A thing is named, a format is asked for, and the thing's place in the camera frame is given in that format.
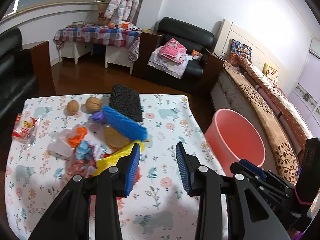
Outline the purple crumpled wrapper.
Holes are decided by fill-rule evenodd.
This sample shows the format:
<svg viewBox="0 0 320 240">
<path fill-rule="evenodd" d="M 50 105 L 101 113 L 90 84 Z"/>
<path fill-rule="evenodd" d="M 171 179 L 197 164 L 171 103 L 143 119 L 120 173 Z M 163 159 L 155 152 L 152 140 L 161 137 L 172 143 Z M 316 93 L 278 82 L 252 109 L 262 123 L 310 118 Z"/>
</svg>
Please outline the purple crumpled wrapper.
<svg viewBox="0 0 320 240">
<path fill-rule="evenodd" d="M 91 119 L 93 122 L 100 122 L 100 123 L 106 122 L 106 118 L 105 118 L 105 116 L 104 116 L 103 111 L 98 111 L 98 112 L 92 114 L 92 115 L 90 116 L 90 119 Z"/>
</svg>

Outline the bed with brown blanket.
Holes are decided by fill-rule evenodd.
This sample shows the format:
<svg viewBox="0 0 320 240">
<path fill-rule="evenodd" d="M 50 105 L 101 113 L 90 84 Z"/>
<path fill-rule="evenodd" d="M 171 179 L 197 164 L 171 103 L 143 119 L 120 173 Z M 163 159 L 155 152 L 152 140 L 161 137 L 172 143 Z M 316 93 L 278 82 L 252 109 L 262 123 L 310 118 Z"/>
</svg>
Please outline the bed with brown blanket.
<svg viewBox="0 0 320 240">
<path fill-rule="evenodd" d="M 219 59 L 221 70 L 211 96 L 216 110 L 227 108 L 244 116 L 261 136 L 264 168 L 296 184 L 307 139 L 305 120 L 283 91 L 256 66 L 241 58 L 240 66 Z"/>
</svg>

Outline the orange peel piece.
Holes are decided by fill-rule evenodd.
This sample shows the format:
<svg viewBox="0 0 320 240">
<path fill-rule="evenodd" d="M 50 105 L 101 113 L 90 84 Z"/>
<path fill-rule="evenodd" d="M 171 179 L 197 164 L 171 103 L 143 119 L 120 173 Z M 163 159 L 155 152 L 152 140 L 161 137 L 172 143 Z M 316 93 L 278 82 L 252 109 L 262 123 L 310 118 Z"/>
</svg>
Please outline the orange peel piece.
<svg viewBox="0 0 320 240">
<path fill-rule="evenodd" d="M 123 136 L 111 126 L 106 126 L 104 128 L 104 138 L 108 146 L 117 149 L 124 148 L 131 142 L 129 138 Z"/>
</svg>

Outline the black foam net sleeve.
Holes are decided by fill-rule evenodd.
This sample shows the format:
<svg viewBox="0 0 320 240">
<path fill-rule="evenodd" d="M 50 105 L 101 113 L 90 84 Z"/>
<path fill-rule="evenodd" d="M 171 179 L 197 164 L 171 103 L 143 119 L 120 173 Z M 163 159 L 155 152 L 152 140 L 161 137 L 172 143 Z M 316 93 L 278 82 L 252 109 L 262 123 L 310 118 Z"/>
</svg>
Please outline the black foam net sleeve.
<svg viewBox="0 0 320 240">
<path fill-rule="evenodd" d="M 109 106 L 135 122 L 143 121 L 139 93 L 129 87 L 114 85 L 110 94 Z"/>
</svg>

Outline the black sofa at left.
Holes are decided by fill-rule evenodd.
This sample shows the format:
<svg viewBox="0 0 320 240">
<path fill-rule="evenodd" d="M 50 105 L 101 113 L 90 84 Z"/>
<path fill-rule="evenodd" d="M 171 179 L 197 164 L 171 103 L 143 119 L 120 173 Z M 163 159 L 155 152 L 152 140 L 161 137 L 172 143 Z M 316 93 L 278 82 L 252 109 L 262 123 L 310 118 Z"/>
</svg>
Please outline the black sofa at left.
<svg viewBox="0 0 320 240">
<path fill-rule="evenodd" d="M 22 49 L 18 28 L 1 33 L 1 117 L 21 104 L 37 88 L 30 56 Z"/>
</svg>

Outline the blue crumpled wrapper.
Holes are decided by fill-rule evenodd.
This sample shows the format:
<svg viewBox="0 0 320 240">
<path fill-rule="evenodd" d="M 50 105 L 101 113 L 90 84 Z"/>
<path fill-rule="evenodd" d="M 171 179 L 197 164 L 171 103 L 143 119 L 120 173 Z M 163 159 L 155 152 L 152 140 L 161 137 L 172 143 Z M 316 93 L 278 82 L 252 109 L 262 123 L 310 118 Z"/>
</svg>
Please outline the blue crumpled wrapper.
<svg viewBox="0 0 320 240">
<path fill-rule="evenodd" d="M 76 160 L 90 161 L 93 158 L 94 146 L 88 141 L 81 140 L 80 144 L 75 148 Z"/>
</svg>

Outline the red clear snack bag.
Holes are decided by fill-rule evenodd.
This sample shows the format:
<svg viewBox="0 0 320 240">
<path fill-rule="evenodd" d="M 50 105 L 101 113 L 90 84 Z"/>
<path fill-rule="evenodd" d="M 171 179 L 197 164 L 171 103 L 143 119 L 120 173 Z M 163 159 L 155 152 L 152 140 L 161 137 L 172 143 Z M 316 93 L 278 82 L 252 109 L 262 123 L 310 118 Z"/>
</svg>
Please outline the red clear snack bag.
<svg viewBox="0 0 320 240">
<path fill-rule="evenodd" d="M 41 118 L 35 119 L 31 116 L 25 117 L 23 114 L 18 114 L 11 137 L 13 140 L 23 144 L 29 143 L 36 135 Z"/>
</svg>

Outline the pink plastic trash bucket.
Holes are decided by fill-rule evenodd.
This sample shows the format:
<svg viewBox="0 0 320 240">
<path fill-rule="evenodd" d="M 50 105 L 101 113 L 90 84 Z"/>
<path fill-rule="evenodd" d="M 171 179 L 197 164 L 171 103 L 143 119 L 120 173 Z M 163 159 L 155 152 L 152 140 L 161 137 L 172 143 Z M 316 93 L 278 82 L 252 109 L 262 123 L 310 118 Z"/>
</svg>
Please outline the pink plastic trash bucket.
<svg viewBox="0 0 320 240">
<path fill-rule="evenodd" d="M 260 134 L 236 111 L 226 108 L 217 110 L 204 137 L 228 177 L 233 175 L 231 164 L 241 159 L 257 167 L 264 164 L 266 153 Z"/>
</svg>

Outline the orange fruit on table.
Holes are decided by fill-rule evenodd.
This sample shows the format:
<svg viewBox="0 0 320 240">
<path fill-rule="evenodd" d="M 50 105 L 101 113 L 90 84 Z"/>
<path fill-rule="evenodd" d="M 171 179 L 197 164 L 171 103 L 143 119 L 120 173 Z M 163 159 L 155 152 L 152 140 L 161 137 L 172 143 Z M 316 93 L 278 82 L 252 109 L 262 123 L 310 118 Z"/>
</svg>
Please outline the orange fruit on table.
<svg viewBox="0 0 320 240">
<path fill-rule="evenodd" d="M 110 22 L 110 23 L 108 24 L 108 28 L 110 28 L 110 29 L 114 29 L 115 27 L 116 27 L 115 24 L 112 23 L 112 22 Z"/>
</svg>

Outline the left walnut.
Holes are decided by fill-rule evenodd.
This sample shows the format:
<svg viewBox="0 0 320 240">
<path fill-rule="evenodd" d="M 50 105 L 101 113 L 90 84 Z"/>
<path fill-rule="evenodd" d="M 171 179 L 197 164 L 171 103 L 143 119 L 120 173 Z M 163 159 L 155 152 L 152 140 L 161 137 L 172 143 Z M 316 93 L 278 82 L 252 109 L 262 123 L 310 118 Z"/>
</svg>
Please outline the left walnut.
<svg viewBox="0 0 320 240">
<path fill-rule="evenodd" d="M 68 115 L 70 116 L 75 115 L 76 113 L 78 113 L 79 109 L 80 109 L 80 106 L 76 100 L 71 100 L 67 103 L 66 111 Z"/>
</svg>

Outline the colourful cartoon pillow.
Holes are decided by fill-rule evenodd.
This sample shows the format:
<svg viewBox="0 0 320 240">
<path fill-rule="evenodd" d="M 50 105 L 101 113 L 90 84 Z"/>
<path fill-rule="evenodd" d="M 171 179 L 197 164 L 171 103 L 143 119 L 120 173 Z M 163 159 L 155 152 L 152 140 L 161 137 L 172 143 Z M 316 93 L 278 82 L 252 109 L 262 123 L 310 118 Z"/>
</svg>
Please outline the colourful cartoon pillow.
<svg viewBox="0 0 320 240">
<path fill-rule="evenodd" d="M 248 59 L 249 62 L 252 62 L 251 59 L 252 48 L 235 40 L 231 39 L 230 42 L 230 52 L 229 52 L 229 63 L 233 66 L 240 66 L 239 58 Z"/>
</svg>

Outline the clear bag orange print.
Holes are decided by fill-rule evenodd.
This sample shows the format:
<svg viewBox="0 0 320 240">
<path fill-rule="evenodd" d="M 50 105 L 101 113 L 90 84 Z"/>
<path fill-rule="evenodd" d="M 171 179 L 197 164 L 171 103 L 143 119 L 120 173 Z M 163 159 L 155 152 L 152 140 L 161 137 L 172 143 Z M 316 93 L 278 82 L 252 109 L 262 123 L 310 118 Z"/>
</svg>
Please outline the clear bag orange print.
<svg viewBox="0 0 320 240">
<path fill-rule="evenodd" d="M 64 157 L 71 157 L 75 148 L 80 144 L 86 135 L 87 128 L 83 126 L 75 126 L 71 129 L 64 129 L 62 132 L 56 133 L 52 137 L 47 150 Z"/>
</svg>

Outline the brown wooden side cabinet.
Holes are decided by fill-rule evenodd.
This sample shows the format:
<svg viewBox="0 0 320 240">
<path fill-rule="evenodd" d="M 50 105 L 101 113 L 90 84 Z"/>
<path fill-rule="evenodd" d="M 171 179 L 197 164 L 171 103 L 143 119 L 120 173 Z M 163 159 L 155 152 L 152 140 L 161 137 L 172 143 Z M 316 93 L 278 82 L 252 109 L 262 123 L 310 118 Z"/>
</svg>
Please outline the brown wooden side cabinet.
<svg viewBox="0 0 320 240">
<path fill-rule="evenodd" d="M 22 51 L 31 59 L 33 71 L 39 85 L 40 96 L 56 96 L 50 65 L 49 41 L 24 44 Z"/>
</svg>

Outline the plaid tablecloth side table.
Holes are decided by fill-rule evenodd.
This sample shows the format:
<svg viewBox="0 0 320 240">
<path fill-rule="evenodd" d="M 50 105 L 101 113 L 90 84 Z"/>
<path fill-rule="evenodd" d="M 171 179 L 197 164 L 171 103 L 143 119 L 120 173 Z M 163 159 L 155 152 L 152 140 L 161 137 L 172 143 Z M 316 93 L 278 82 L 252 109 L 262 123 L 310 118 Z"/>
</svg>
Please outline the plaid tablecloth side table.
<svg viewBox="0 0 320 240">
<path fill-rule="evenodd" d="M 54 42 L 57 46 L 59 61 L 64 58 L 73 59 L 78 63 L 79 57 L 93 53 L 93 45 L 105 46 L 105 68 L 108 64 L 117 64 L 133 70 L 134 60 L 129 57 L 132 47 L 140 31 L 123 28 L 81 27 L 63 28 L 57 31 Z"/>
</svg>

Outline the hanging pastel puffer jacket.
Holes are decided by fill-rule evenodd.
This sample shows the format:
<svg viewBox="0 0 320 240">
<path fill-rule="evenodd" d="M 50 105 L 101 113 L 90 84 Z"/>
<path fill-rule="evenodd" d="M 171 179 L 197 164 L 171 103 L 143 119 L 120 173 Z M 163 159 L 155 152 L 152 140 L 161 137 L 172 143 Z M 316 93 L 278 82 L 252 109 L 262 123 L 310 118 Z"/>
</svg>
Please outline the hanging pastel puffer jacket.
<svg viewBox="0 0 320 240">
<path fill-rule="evenodd" d="M 104 13 L 104 17 L 111 23 L 120 25 L 121 22 L 132 22 L 140 0 L 111 0 Z"/>
</svg>

